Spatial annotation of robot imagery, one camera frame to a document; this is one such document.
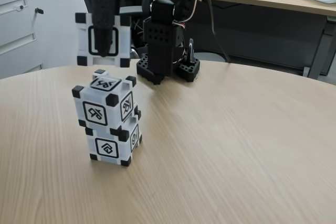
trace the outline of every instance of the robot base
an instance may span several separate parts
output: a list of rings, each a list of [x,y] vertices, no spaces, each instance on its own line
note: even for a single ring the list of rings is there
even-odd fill
[[[185,61],[181,61],[177,63],[174,72],[177,76],[186,80],[187,82],[193,82],[200,70],[200,61],[195,58],[195,63],[186,63]],[[136,72],[146,78],[148,81],[152,82],[154,85],[160,84],[164,79],[164,76],[154,74],[148,69],[148,57],[144,56],[141,60],[136,64]]]

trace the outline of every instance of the wooden table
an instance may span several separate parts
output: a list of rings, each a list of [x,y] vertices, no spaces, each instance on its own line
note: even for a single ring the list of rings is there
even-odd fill
[[[125,168],[91,161],[78,125],[71,89],[98,68],[0,80],[1,224],[336,223],[335,86],[209,61],[193,83],[138,77]]]

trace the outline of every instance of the cabinet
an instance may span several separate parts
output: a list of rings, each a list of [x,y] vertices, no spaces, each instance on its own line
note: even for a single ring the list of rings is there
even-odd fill
[[[25,0],[32,17],[36,54],[43,68],[76,64],[78,32],[76,12],[87,12],[84,0]],[[44,14],[35,13],[40,8]]]
[[[43,14],[35,12],[39,8]],[[17,0],[0,5],[0,79],[76,64],[76,12],[84,0]]]

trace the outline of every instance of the stacked cubes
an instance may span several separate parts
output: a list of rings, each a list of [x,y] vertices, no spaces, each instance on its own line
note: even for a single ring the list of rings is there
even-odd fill
[[[136,78],[118,79],[104,70],[93,73],[89,87],[72,89],[79,125],[85,127],[90,158],[129,166],[142,142],[141,111],[133,98]]]

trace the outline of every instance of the drawer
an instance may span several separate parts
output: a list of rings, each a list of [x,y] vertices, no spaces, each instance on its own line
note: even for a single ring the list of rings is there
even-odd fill
[[[0,6],[0,47],[34,33],[24,0]]]
[[[33,35],[0,47],[0,79],[29,71],[42,64]]]

